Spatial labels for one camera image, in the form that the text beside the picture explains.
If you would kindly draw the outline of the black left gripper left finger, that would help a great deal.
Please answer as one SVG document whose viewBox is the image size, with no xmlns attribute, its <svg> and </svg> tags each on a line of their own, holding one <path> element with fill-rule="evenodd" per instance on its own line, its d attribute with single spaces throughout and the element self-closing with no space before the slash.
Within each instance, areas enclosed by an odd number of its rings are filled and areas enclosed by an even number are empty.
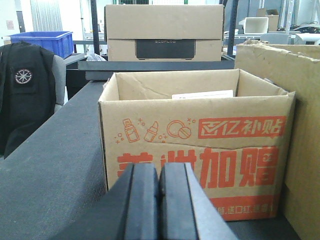
<svg viewBox="0 0 320 240">
<path fill-rule="evenodd" d="M 129 164 L 101 203 L 104 240 L 158 239 L 158 176 L 152 163 Z"/>
</svg>

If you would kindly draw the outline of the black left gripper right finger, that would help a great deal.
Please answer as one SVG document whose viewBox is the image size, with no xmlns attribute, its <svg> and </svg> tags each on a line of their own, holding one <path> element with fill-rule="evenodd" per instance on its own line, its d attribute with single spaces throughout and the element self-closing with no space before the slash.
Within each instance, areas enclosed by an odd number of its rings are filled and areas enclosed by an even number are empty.
<svg viewBox="0 0 320 240">
<path fill-rule="evenodd" d="M 162 240 L 237 240 L 206 196 L 190 163 L 166 163 L 160 182 Z"/>
</svg>

